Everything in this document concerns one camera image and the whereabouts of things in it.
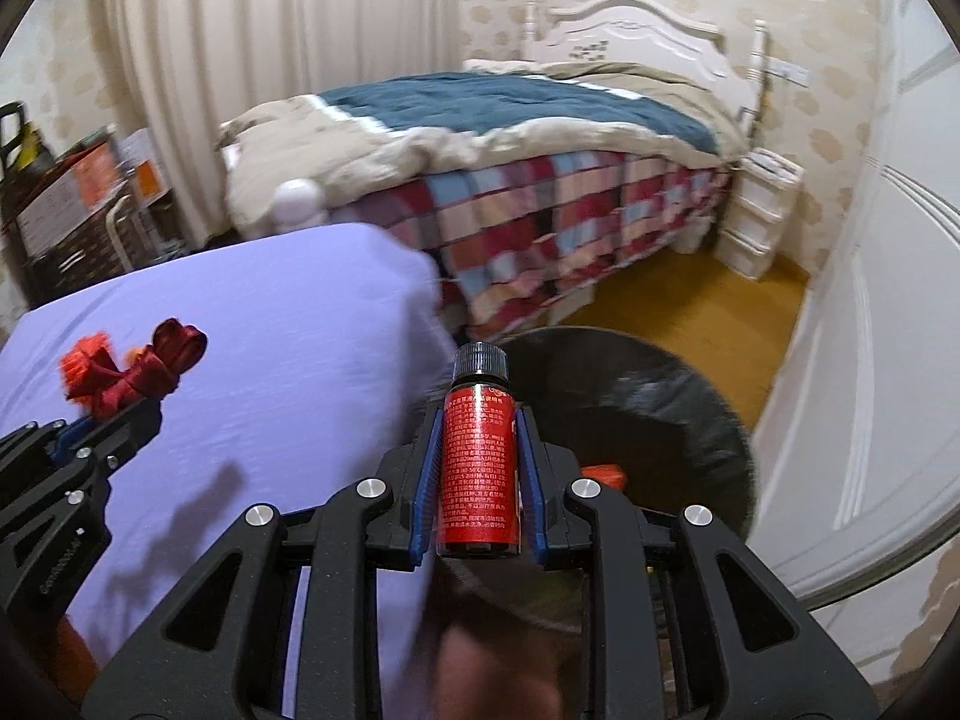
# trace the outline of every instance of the blue blanket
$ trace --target blue blanket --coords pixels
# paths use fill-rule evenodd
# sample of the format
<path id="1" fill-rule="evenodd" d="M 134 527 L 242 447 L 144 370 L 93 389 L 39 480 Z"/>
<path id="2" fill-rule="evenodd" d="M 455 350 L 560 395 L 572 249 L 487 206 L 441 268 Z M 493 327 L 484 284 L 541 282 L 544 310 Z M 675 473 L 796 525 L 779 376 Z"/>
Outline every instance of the blue blanket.
<path id="1" fill-rule="evenodd" d="M 569 117 L 638 124 L 658 135 L 673 135 L 697 151 L 718 153 L 716 138 L 704 124 L 669 105 L 546 79 L 435 73 L 347 86 L 320 96 L 354 117 L 373 117 L 390 129 L 443 127 L 483 135 L 532 119 Z"/>

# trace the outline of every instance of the dark red bow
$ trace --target dark red bow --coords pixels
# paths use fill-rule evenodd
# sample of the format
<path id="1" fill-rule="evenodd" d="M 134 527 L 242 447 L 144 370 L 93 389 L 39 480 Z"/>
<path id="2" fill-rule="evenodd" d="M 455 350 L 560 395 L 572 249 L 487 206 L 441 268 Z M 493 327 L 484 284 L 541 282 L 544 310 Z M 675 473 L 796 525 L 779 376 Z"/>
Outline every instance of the dark red bow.
<path id="1" fill-rule="evenodd" d="M 154 342 L 144 346 L 124 371 L 117 370 L 107 343 L 96 348 L 78 343 L 67 356 L 72 359 L 66 396 L 87 405 L 93 418 L 103 421 L 143 397 L 164 399 L 205 351 L 206 336 L 176 319 L 162 322 L 154 331 Z"/>

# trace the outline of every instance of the checkered blanket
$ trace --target checkered blanket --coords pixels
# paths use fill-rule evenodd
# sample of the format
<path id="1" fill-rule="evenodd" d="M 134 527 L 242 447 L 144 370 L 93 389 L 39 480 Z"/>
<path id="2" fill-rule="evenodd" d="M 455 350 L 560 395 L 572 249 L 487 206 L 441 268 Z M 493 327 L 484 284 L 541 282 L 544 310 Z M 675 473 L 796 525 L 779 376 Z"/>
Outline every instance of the checkered blanket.
<path id="1" fill-rule="evenodd" d="M 429 253 L 448 326 L 497 338 L 667 245 L 727 181 L 723 167 L 574 151 L 426 175 L 335 209 L 331 221 L 376 224 Z"/>

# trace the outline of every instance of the blue gripper pad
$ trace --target blue gripper pad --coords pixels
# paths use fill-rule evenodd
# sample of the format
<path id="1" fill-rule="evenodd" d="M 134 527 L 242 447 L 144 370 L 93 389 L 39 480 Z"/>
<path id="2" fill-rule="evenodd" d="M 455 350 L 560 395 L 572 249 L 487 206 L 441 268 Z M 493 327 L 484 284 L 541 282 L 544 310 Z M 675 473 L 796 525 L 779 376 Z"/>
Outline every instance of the blue gripper pad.
<path id="1" fill-rule="evenodd" d="M 416 485 L 416 495 L 411 513 L 410 560 L 413 565 L 424 562 L 424 554 L 433 538 L 433 520 L 437 515 L 437 499 L 440 495 L 440 456 L 443 454 L 443 409 L 438 409 L 430 428 L 430 440 L 426 447 L 421 478 Z"/>
<path id="2" fill-rule="evenodd" d="M 56 447 L 53 453 L 54 464 L 62 469 L 66 464 L 73 461 L 73 455 L 67 450 L 87 433 L 93 430 L 97 423 L 93 421 L 92 416 L 84 416 L 76 422 L 71 422 L 56 436 Z"/>
<path id="3" fill-rule="evenodd" d="M 527 431 L 523 412 L 517 409 L 517 471 L 520 473 L 520 495 L 523 500 L 523 528 L 534 551 L 536 562 L 546 562 L 546 504 L 544 489 L 536 472 L 533 442 Z"/>

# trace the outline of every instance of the white power socket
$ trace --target white power socket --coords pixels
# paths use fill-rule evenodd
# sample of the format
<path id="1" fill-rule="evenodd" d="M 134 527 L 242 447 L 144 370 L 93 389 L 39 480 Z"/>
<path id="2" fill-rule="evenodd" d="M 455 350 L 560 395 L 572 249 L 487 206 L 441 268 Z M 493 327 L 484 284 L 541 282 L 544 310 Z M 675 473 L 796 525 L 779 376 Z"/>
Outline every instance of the white power socket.
<path id="1" fill-rule="evenodd" d="M 767 73 L 779 79 L 787 79 L 799 86 L 810 86 L 810 71 L 800 65 L 794 65 L 784 59 L 771 58 L 767 62 Z"/>

